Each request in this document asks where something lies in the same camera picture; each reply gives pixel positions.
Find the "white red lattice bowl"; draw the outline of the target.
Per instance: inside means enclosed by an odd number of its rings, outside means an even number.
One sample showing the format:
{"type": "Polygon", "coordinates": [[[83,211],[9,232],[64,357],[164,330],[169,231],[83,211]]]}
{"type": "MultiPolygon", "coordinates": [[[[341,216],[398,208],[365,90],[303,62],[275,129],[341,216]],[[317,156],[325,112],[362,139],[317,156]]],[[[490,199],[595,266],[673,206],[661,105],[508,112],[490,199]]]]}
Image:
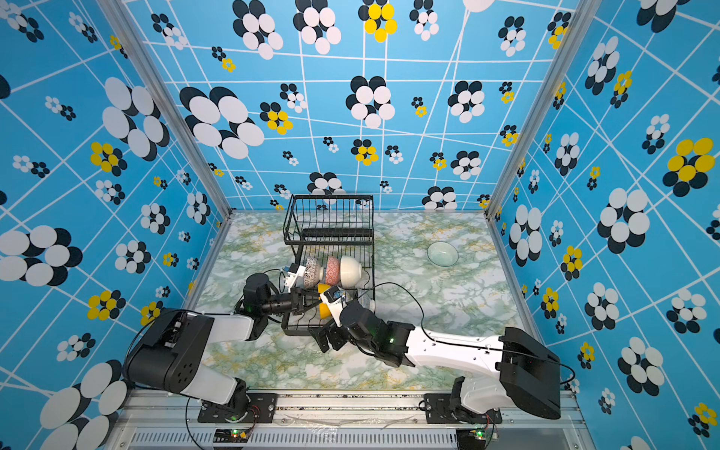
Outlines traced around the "white red lattice bowl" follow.
{"type": "Polygon", "coordinates": [[[312,288],[317,286],[324,277],[324,267],[315,257],[309,257],[306,260],[304,274],[304,286],[312,288]]]}

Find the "black floral pink bowl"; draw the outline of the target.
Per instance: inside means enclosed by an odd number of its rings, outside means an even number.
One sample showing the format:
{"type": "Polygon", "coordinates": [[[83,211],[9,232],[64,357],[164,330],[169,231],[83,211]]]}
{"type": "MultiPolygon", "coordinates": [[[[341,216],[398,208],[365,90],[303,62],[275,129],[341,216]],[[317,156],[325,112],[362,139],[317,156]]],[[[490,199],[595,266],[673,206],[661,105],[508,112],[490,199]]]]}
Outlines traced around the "black floral pink bowl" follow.
{"type": "Polygon", "coordinates": [[[325,283],[329,286],[336,286],[341,283],[341,260],[330,256],[324,270],[325,283]]]}

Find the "plain white bowl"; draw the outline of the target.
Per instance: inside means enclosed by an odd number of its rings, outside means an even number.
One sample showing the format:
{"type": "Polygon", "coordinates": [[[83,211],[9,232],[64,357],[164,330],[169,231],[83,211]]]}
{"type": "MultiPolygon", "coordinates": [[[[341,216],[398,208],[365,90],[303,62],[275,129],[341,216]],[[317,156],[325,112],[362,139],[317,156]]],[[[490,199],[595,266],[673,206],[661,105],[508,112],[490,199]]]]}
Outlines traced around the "plain white bowl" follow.
{"type": "Polygon", "coordinates": [[[344,289],[352,289],[360,283],[363,267],[356,258],[343,255],[340,259],[340,284],[344,289]]]}

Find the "pale green glass bowl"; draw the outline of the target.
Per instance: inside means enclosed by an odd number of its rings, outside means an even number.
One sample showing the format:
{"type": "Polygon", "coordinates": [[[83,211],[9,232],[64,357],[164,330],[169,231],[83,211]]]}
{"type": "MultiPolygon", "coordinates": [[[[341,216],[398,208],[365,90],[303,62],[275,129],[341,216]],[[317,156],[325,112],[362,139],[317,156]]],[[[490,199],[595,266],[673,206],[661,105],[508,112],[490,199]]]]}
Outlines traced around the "pale green glass bowl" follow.
{"type": "Polygon", "coordinates": [[[451,267],[458,262],[459,252],[447,242],[434,242],[427,248],[427,258],[435,266],[451,267]]]}

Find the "yellow bowl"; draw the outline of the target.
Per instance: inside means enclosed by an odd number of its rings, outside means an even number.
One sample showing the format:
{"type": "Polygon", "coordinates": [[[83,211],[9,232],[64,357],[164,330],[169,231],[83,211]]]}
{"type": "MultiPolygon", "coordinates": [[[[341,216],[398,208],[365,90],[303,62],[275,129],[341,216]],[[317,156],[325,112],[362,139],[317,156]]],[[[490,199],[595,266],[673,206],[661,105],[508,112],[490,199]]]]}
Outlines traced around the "yellow bowl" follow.
{"type": "Polygon", "coordinates": [[[319,293],[319,300],[320,300],[320,304],[318,305],[318,311],[319,311],[321,320],[328,319],[332,316],[332,313],[331,313],[328,305],[326,305],[326,303],[324,303],[324,293],[329,289],[330,289],[330,285],[327,285],[324,283],[320,283],[318,285],[318,293],[319,293]]]}

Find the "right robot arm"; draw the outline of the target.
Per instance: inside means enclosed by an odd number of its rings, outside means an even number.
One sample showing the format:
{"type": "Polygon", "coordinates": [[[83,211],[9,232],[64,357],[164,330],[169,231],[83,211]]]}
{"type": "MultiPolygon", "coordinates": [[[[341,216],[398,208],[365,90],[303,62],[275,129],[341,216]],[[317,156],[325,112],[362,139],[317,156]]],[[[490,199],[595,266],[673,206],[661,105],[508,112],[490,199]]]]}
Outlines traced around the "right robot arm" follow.
{"type": "Polygon", "coordinates": [[[561,417],[561,361],[520,328],[500,336],[463,337],[384,321],[358,301],[322,300],[332,337],[339,336],[389,367],[440,367],[467,375],[451,399],[462,410],[485,414],[516,407],[547,420],[561,417]]]}

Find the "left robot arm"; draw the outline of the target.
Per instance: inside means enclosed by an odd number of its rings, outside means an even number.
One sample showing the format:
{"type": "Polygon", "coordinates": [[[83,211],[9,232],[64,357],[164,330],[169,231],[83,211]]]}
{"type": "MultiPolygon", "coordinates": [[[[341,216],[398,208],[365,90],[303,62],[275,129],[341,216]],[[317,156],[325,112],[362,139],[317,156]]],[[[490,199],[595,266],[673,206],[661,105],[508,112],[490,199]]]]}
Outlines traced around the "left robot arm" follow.
{"type": "Polygon", "coordinates": [[[281,292],[256,273],[232,313],[165,309],[133,339],[123,376],[141,388],[198,399],[204,423],[269,423],[277,397],[251,397],[244,380],[204,365],[204,353],[211,344],[256,341],[273,316],[303,311],[305,292],[293,285],[281,292]]]}

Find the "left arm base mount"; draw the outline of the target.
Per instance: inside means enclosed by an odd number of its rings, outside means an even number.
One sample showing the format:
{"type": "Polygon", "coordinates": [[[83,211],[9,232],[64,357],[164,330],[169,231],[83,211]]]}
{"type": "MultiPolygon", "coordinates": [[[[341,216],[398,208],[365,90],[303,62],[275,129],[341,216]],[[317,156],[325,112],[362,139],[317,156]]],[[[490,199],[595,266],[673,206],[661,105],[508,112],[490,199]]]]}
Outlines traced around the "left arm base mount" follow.
{"type": "Polygon", "coordinates": [[[275,393],[241,393],[225,405],[204,400],[197,421],[208,424],[269,424],[274,419],[278,398],[275,393]]]}

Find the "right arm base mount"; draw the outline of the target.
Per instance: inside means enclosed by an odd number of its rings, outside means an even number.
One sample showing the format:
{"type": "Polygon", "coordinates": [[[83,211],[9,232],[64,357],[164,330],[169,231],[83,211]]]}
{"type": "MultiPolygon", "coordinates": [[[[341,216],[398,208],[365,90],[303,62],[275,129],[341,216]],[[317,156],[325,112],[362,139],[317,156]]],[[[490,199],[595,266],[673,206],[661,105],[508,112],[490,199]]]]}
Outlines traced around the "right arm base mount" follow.
{"type": "Polygon", "coordinates": [[[500,425],[503,418],[499,410],[488,410],[483,414],[473,412],[461,405],[458,399],[450,394],[425,394],[418,403],[427,423],[434,425],[468,424],[468,425],[500,425]]]}

